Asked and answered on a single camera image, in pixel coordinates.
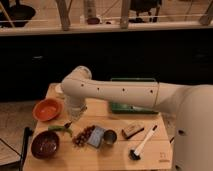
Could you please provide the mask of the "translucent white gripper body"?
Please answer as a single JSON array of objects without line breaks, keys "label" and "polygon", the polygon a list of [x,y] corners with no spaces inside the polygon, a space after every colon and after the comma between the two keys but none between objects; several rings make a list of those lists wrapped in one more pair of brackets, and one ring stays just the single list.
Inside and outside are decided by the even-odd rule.
[{"label": "translucent white gripper body", "polygon": [[71,121],[78,121],[87,109],[86,101],[84,99],[65,96],[64,104]]}]

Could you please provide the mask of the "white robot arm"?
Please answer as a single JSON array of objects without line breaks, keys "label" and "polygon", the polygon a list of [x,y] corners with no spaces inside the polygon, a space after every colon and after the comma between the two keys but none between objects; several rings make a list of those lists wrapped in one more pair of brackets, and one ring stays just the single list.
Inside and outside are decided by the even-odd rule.
[{"label": "white robot arm", "polygon": [[74,116],[83,113],[87,98],[174,114],[172,171],[213,171],[213,85],[97,81],[87,67],[78,66],[61,89]]}]

